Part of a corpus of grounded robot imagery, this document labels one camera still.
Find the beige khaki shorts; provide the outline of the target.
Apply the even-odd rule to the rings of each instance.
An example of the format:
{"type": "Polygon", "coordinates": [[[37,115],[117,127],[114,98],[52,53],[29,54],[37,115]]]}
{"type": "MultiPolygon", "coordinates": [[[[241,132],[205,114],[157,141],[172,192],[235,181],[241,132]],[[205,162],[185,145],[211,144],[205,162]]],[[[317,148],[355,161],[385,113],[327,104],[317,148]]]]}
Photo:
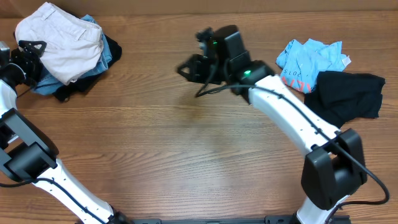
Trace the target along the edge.
{"type": "Polygon", "coordinates": [[[40,61],[64,85],[96,67],[103,51],[102,28],[45,2],[18,23],[16,40],[47,43],[40,61]]]}

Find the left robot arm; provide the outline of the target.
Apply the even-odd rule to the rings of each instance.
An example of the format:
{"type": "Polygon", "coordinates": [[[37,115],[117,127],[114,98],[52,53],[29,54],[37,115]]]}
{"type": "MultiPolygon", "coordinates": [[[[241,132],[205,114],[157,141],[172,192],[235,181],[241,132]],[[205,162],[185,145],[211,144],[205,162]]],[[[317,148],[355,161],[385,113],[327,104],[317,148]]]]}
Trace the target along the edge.
{"type": "Polygon", "coordinates": [[[32,184],[55,197],[82,223],[131,223],[85,188],[64,166],[56,145],[17,110],[16,86],[32,84],[41,70],[44,41],[1,42],[1,172],[13,180],[2,187],[32,184]]]}

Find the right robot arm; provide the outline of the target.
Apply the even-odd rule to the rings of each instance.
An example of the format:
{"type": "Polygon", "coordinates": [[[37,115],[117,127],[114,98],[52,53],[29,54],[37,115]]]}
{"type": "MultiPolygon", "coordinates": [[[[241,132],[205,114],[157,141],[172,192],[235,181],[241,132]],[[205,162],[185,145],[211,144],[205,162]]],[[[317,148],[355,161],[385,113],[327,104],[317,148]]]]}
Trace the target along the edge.
{"type": "Polygon", "coordinates": [[[367,181],[360,136],[340,131],[306,107],[282,83],[273,69],[253,60],[235,25],[196,34],[202,54],[177,67],[190,82],[201,85],[197,96],[231,90],[262,111],[289,137],[304,158],[301,185],[303,205],[292,216],[270,216],[267,223],[349,223],[336,211],[367,181]]]}

